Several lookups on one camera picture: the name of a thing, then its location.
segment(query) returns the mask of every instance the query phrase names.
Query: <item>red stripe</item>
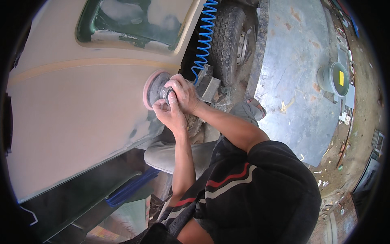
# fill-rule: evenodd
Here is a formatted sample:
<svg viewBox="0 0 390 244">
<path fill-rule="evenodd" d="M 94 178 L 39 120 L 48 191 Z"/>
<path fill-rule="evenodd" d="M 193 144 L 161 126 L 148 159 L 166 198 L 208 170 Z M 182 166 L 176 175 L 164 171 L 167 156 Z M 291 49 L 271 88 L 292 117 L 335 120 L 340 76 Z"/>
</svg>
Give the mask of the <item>red stripe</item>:
<svg viewBox="0 0 390 244">
<path fill-rule="evenodd" d="M 213 180 L 209 180 L 207 181 L 206 183 L 206 186 L 212 186 L 212 187 L 219 187 L 220 185 L 222 185 L 223 183 L 225 183 L 227 180 L 229 179 L 234 179 L 234 178 L 240 178 L 240 177 L 243 177 L 245 174 L 246 174 L 246 169 L 247 169 L 247 166 L 249 165 L 249 163 L 245 163 L 244 165 L 244 171 L 240 174 L 237 174 L 237 175 L 229 175 L 228 177 L 226 177 L 226 179 L 224 179 L 222 182 L 215 182 Z"/>
<path fill-rule="evenodd" d="M 186 203 L 192 203 L 193 201 L 195 201 L 195 198 L 187 198 L 185 200 L 178 201 L 175 207 L 184 205 Z"/>
</svg>

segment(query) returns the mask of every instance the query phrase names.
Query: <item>gray pants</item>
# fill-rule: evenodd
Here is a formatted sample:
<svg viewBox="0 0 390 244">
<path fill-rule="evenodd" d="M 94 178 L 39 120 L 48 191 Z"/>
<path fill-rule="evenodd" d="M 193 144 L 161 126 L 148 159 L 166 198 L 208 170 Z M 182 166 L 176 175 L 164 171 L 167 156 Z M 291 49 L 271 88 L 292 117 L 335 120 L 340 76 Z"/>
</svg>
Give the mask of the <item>gray pants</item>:
<svg viewBox="0 0 390 244">
<path fill-rule="evenodd" d="M 257 101 L 236 103 L 229 113 L 259 127 L 257 121 L 264 117 L 264 113 L 254 104 L 258 104 Z M 236 153 L 244 153 L 246 155 L 244 151 L 235 147 L 223 135 L 217 141 L 191 145 L 191 149 L 196 178 L 199 178 L 211 164 L 218 161 L 218 158 L 226 153 L 235 151 Z M 148 165 L 173 174 L 175 168 L 175 143 L 159 141 L 151 144 L 144 154 L 144 159 Z"/>
</svg>

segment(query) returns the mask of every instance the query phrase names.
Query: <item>tire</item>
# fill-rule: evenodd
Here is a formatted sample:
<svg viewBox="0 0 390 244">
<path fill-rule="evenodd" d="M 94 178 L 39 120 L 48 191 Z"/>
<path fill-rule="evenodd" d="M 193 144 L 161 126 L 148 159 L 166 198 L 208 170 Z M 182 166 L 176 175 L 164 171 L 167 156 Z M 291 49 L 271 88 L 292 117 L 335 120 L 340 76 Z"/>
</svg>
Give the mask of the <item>tire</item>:
<svg viewBox="0 0 390 244">
<path fill-rule="evenodd" d="M 231 87 L 237 81 L 238 41 L 243 28 L 246 31 L 246 16 L 240 7 L 225 6 L 217 10 L 215 17 L 210 63 L 213 76 Z"/>
</svg>

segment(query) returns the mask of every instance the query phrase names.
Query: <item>blue coiled air hose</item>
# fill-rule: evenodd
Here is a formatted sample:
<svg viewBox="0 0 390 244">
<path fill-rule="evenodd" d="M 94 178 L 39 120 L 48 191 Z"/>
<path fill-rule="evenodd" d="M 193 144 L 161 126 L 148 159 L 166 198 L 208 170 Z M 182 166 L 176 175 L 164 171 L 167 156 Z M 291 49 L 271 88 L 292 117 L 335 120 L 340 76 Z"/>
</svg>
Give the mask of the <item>blue coiled air hose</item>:
<svg viewBox="0 0 390 244">
<path fill-rule="evenodd" d="M 214 27 L 214 23 L 211 22 L 211 20 L 214 20 L 215 19 L 215 15 L 211 14 L 211 13 L 214 13 L 217 11 L 216 8 L 212 7 L 211 5 L 217 5 L 218 2 L 217 1 L 214 1 L 214 0 L 207 0 L 206 3 L 203 4 L 204 7 L 208 8 L 208 10 L 203 10 L 202 13 L 209 16 L 207 18 L 202 18 L 201 20 L 203 22 L 206 22 L 208 23 L 208 25 L 201 25 L 200 27 L 202 29 L 205 29 L 207 30 L 208 32 L 205 32 L 205 33 L 199 33 L 199 35 L 201 36 L 204 36 L 204 37 L 207 37 L 207 40 L 198 40 L 198 42 L 200 43 L 203 43 L 205 44 L 206 46 L 205 47 L 198 47 L 197 49 L 199 50 L 202 50 L 204 51 L 205 53 L 204 54 L 197 54 L 196 57 L 200 58 L 201 61 L 195 61 L 194 63 L 196 64 L 196 66 L 192 66 L 191 70 L 192 72 L 195 74 L 195 77 L 196 77 L 196 80 L 194 82 L 194 85 L 198 82 L 198 74 L 195 72 L 194 69 L 200 69 L 200 70 L 204 70 L 204 67 L 203 65 L 204 64 L 207 64 L 207 59 L 205 57 L 207 57 L 208 55 L 210 55 L 208 49 L 210 49 L 211 45 L 210 45 L 210 42 L 213 40 L 211 38 L 210 35 L 212 35 L 214 33 L 213 30 L 211 30 L 210 28 L 211 27 Z"/>
</svg>

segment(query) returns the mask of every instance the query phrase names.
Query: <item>yellow label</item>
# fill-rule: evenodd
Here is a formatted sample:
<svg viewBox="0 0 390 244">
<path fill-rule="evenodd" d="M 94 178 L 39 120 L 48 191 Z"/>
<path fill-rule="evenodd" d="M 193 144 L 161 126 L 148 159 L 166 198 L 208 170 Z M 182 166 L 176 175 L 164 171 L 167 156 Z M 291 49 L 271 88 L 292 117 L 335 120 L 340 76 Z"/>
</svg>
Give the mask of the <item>yellow label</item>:
<svg viewBox="0 0 390 244">
<path fill-rule="evenodd" d="M 344 73 L 341 71 L 339 71 L 339 78 L 340 78 L 339 84 L 344 86 Z"/>
</svg>

